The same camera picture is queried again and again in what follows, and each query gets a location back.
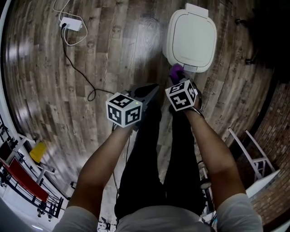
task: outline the yellow object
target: yellow object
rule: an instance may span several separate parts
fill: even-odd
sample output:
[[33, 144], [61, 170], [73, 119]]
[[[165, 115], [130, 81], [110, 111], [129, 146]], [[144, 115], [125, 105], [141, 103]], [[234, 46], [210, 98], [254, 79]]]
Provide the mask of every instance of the yellow object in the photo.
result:
[[46, 145], [43, 142], [39, 142], [29, 153], [31, 158], [36, 162], [40, 163], [41, 158], [46, 152]]

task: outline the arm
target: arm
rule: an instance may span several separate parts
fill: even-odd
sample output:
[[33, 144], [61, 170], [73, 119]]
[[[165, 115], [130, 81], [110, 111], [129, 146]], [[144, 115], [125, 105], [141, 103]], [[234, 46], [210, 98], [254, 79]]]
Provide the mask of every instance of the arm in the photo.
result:
[[117, 127], [83, 166], [76, 189], [68, 203], [100, 216], [103, 190], [132, 132], [132, 126]]
[[216, 208], [237, 193], [246, 193], [240, 179], [236, 162], [223, 140], [194, 111], [185, 111], [212, 182], [213, 200]]

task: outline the black pants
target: black pants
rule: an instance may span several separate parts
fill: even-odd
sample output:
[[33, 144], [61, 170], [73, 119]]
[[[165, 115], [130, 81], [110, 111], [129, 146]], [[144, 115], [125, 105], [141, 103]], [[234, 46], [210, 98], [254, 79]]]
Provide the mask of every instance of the black pants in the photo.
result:
[[116, 217], [121, 219], [155, 205], [172, 205], [201, 215], [205, 197], [200, 189], [194, 137], [186, 115], [182, 111], [173, 112], [171, 158], [162, 184], [156, 152], [161, 111], [156, 105], [147, 111], [121, 178]]

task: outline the gray shirt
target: gray shirt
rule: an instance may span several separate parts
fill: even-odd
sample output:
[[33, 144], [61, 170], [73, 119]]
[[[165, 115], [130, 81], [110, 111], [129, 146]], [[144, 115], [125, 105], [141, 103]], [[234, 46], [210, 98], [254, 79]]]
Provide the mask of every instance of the gray shirt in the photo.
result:
[[[68, 207], [53, 232], [96, 231], [98, 220], [89, 211]], [[236, 194], [217, 209], [217, 228], [222, 232], [262, 232], [261, 217], [254, 211], [245, 194]], [[120, 220], [116, 232], [210, 232], [211, 228], [199, 222], [195, 213], [174, 206], [142, 208]]]

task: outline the power strip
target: power strip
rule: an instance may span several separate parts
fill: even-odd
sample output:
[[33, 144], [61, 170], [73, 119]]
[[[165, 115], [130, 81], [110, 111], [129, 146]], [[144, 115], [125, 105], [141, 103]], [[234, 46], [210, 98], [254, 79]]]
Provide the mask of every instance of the power strip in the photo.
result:
[[62, 25], [64, 23], [67, 24], [66, 28], [70, 29], [70, 30], [79, 31], [82, 28], [82, 21], [81, 20], [63, 17], [59, 26], [62, 27]]

